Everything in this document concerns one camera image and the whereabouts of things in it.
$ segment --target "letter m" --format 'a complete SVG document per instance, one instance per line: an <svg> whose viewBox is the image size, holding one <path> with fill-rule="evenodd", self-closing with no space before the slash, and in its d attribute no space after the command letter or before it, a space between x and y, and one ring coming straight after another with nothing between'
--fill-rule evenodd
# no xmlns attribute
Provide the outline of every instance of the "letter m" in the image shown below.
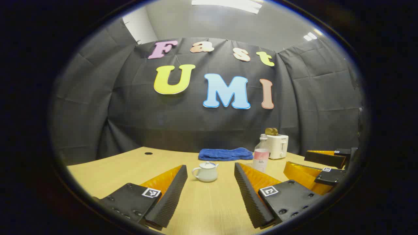
<svg viewBox="0 0 418 235"><path fill-rule="evenodd" d="M251 107L247 101L247 89L245 86L248 80L246 78L236 76L232 79L229 86L226 85L219 74L205 74L205 78L208 80L208 93L203 106L208 108L219 107L219 102L216 100L216 94L218 94L224 107L228 107L232 96L234 96L233 108L249 109Z"/></svg>

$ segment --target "blue towel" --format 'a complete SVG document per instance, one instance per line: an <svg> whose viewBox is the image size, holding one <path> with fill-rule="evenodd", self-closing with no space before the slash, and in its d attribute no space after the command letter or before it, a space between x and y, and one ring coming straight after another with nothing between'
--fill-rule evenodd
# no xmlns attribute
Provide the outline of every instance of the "blue towel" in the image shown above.
<svg viewBox="0 0 418 235"><path fill-rule="evenodd" d="M251 160L252 152L245 148L227 149L209 149L200 150L199 160L204 161L235 161L235 160Z"/></svg>

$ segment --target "wooden table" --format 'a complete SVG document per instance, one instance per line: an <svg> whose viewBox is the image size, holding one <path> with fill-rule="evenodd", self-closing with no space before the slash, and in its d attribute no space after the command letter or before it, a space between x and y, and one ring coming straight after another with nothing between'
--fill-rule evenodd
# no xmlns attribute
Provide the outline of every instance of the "wooden table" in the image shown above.
<svg viewBox="0 0 418 235"><path fill-rule="evenodd" d="M292 153L287 153L282 159L269 159L266 173L280 181L286 181L288 179L283 170L287 161L318 168L326 167L303 159L304 157ZM255 229L251 224L234 177L235 162L248 164L252 160L216 162L219 163L218 179L210 183L201 182L191 174L191 170L201 162L203 161L198 159L198 153L141 147L109 158L68 166L68 169L91 196L103 198L125 183L141 184L176 166L186 165L188 178L176 211L162 233L232 235L260 232L260 229Z"/></svg>

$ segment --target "plastic bottle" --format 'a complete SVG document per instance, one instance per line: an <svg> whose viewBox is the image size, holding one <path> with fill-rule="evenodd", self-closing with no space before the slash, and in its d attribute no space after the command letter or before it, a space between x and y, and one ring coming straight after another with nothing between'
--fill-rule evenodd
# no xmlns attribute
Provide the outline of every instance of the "plastic bottle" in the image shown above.
<svg viewBox="0 0 418 235"><path fill-rule="evenodd" d="M267 135L261 134L260 143L254 149L254 159L252 167L258 171L265 172L267 167L267 160L270 156L270 150L267 146Z"/></svg>

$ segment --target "pink bottle label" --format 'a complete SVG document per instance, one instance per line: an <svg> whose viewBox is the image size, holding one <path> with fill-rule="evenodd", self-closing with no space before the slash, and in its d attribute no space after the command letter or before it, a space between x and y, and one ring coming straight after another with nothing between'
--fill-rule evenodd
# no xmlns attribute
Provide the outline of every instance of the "pink bottle label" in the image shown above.
<svg viewBox="0 0 418 235"><path fill-rule="evenodd" d="M270 152L254 152L254 159L256 160L267 160Z"/></svg>

